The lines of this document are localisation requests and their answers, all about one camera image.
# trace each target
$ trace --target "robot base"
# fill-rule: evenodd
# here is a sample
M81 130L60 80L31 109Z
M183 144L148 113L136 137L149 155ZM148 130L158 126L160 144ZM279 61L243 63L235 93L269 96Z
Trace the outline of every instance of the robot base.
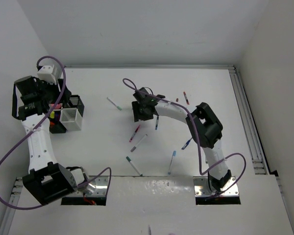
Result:
M235 177L231 179L224 185L221 190L226 190L235 182ZM233 205L241 204L240 194L237 184L231 187L229 190L221 194L220 196L211 198L215 195L211 192L208 185L208 177L194 177L194 188L195 188L195 198L196 205Z
M23 177L23 184L41 205L49 204L77 190L72 173L58 163L49 163L37 171L31 170Z
M85 202L83 194L86 194L88 200L95 201L96 206L106 205L106 192L108 188L109 177L99 176L94 181L88 184L88 186L82 191L76 191L63 197L61 205L77 205L77 206L89 206L88 202Z

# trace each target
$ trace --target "blue marker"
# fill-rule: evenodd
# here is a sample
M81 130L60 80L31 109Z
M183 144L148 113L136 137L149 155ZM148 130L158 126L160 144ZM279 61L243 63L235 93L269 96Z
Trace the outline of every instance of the blue marker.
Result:
M193 137L191 137L187 142L186 144L182 147L182 150L184 150L191 142L191 140L193 139Z
M159 122L159 116L157 116L157 121L156 121L156 128L155 128L155 130L158 130L158 122Z
M173 164L173 158L175 157L175 155L176 155L176 151L173 151L172 158L171 158L171 162L170 162L170 166L169 166L169 170L168 170L168 175L171 175L171 169L172 169L172 164Z

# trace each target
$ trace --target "red wire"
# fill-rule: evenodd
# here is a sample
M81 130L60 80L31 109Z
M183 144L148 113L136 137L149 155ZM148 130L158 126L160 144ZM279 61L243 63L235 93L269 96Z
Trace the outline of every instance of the red wire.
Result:
M95 204L96 204L95 201L93 201L93 200L88 200L88 199L86 198L85 195L84 195L83 199L84 199L85 202L88 202L90 205L95 205Z

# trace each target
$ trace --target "white wall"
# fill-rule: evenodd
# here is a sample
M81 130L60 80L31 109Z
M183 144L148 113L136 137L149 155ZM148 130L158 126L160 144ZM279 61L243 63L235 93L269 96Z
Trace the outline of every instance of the white wall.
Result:
M0 159L25 134L11 116L13 82L35 75L36 61L47 51L16 0L0 0ZM19 147L0 169L0 195L10 198L16 176L26 174L27 143ZM0 223L5 206L0 203Z
M294 0L269 2L240 70L294 226Z
M234 64L268 0L18 0L66 64Z

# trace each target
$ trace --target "metal base plate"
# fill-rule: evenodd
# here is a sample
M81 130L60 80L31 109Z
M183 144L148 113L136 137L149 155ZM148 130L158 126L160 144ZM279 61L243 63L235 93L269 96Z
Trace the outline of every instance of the metal base plate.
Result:
M229 188L234 182L235 177L231 177L226 185L222 188L222 191ZM215 195L215 189L211 187L210 191L208 185L208 177L194 177L194 189L195 198L197 205L211 205L211 204L240 204L240 194L237 184L233 185L226 192L222 193L220 196L207 199Z
M99 176L94 181L92 181L89 185L92 188L93 193L87 194L87 197L105 197L107 192L107 187L109 183L109 177L108 176ZM83 193L76 191L74 193L71 193L67 197L83 197Z

